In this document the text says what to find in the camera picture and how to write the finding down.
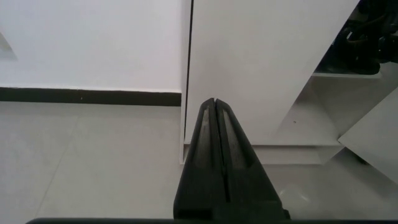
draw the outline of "white board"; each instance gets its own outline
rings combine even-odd
[[[398,88],[347,131],[339,142],[398,183]]]
[[[357,3],[195,1],[185,143],[201,103],[215,97],[252,144],[266,144]]]

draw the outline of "grey floor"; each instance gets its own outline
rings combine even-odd
[[[0,223],[172,218],[180,108],[0,102]],[[398,219],[398,186],[348,151],[264,166],[299,219]]]

